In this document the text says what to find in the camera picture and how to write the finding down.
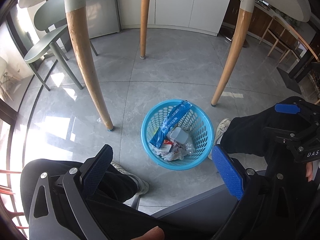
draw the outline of blue gripper pad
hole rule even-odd
[[[82,195],[84,198],[94,194],[113,158],[110,145],[104,145],[96,155],[94,162],[82,179]]]
[[[212,148],[211,156],[230,195],[236,196],[239,200],[244,193],[243,178],[234,168],[233,161],[219,145]]]
[[[297,105],[290,105],[290,104],[276,104],[275,111],[278,113],[285,113],[285,114],[297,114],[300,112],[300,107]]]

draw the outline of shoe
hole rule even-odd
[[[217,126],[216,134],[214,136],[213,146],[217,144],[217,141],[221,136],[225,133],[225,131],[228,129],[229,125],[231,123],[231,120],[228,118],[223,119]],[[208,155],[208,158],[212,160],[211,152]]]
[[[114,166],[117,171],[121,172],[122,174],[128,175],[129,177],[131,177],[134,180],[134,182],[138,186],[138,192],[136,193],[136,195],[143,195],[149,191],[149,183],[148,182],[144,181],[143,179],[140,179],[137,175],[134,175],[134,174],[126,171],[118,163],[115,163],[112,161],[111,165]]]

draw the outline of chair seat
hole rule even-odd
[[[68,25],[66,24],[43,36],[25,55],[25,62],[32,63],[42,57],[49,50],[49,44],[57,41],[67,29]]]

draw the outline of green chair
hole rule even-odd
[[[48,28],[63,20],[66,19],[66,13],[64,8],[64,0],[48,0],[44,3],[35,13],[34,16],[34,25],[39,31],[46,31],[47,34],[43,36],[25,55],[24,60],[30,66],[34,74],[41,81],[41,83],[46,87],[48,91],[50,91],[49,87],[46,85],[44,80],[40,77],[39,73],[33,67],[32,62],[35,62],[37,59],[42,57],[49,49],[52,50],[53,54],[56,56],[64,70],[73,80],[73,82],[77,85],[79,89],[83,89],[83,86],[80,84],[78,79],[75,77],[71,69],[65,60],[68,60],[67,56],[63,53],[59,45],[57,44],[57,40],[68,31],[68,25],[63,25],[59,28],[54,29],[49,32]],[[92,43],[90,42],[91,48],[95,55],[97,56],[97,52],[94,49]]]

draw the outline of finger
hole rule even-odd
[[[164,231],[160,227],[155,227],[146,232],[143,236],[139,236],[132,240],[164,240]]]
[[[308,178],[308,181],[311,181],[313,178],[312,162],[306,164],[306,177]]]

